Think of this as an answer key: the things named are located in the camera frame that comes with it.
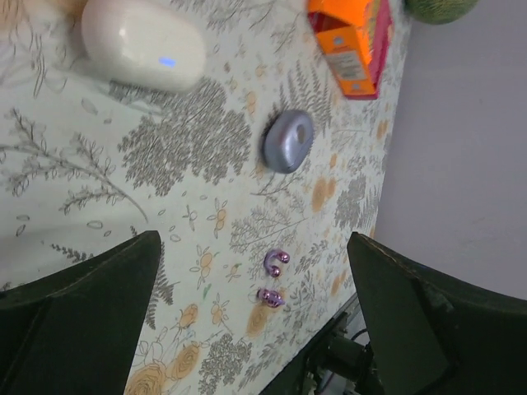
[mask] green round object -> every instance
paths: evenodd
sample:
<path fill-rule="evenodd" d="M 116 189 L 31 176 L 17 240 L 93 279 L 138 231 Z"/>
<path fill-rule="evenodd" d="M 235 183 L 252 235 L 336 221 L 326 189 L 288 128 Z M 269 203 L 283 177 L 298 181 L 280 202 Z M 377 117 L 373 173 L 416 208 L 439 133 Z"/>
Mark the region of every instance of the green round object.
<path fill-rule="evenodd" d="M 406 8 L 418 21 L 443 25 L 458 20 L 479 0 L 406 0 Z"/>

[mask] purple earring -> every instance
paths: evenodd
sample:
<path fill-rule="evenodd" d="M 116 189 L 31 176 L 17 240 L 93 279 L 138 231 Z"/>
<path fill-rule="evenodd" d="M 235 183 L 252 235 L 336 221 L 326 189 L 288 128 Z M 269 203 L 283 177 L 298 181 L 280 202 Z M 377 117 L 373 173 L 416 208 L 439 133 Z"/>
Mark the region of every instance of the purple earring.
<path fill-rule="evenodd" d="M 275 290 L 260 288 L 256 293 L 256 297 L 273 309 L 286 303 L 286 301 L 282 299 L 282 296 Z"/>
<path fill-rule="evenodd" d="M 290 257 L 288 253 L 281 249 L 272 249 L 265 255 L 265 258 L 263 259 L 265 270 L 267 270 L 267 273 L 269 273 L 271 277 L 278 277 L 280 276 L 281 270 L 280 267 L 271 264 L 273 259 L 278 259 L 282 263 L 289 263 Z"/>

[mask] blue led indicator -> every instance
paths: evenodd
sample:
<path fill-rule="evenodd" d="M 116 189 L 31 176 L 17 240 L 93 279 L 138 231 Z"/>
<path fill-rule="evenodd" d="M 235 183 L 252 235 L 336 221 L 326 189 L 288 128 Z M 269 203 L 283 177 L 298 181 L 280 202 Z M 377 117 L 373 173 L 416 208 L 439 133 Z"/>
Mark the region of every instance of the blue led indicator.
<path fill-rule="evenodd" d="M 159 63 L 168 67 L 175 66 L 175 60 L 170 58 L 159 58 Z"/>

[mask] white device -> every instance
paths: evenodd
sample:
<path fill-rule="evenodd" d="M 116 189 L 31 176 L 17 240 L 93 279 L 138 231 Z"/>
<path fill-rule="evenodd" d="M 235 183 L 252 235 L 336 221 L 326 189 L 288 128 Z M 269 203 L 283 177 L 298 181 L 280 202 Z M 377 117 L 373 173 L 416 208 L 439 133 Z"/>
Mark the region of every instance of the white device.
<path fill-rule="evenodd" d="M 198 29 L 150 0 L 88 0 L 81 32 L 94 67 L 116 81 L 182 93 L 205 71 Z"/>

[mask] table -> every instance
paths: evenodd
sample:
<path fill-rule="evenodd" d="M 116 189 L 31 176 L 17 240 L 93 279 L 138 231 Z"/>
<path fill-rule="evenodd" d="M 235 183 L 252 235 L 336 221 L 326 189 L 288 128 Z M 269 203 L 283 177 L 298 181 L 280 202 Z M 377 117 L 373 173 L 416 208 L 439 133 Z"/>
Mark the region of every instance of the table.
<path fill-rule="evenodd" d="M 207 75 L 185 96 L 97 78 L 73 0 L 14 0 L 0 47 L 3 289 L 158 230 L 126 393 L 258 393 L 355 291 L 345 245 L 375 229 L 410 31 L 402 3 L 381 97 L 349 101 L 303 0 L 173 0 L 208 45 Z M 259 161 L 283 109 L 316 127 L 285 176 Z M 275 280 L 262 261 L 276 247 L 291 262 Z M 259 304 L 262 286 L 286 306 Z"/>

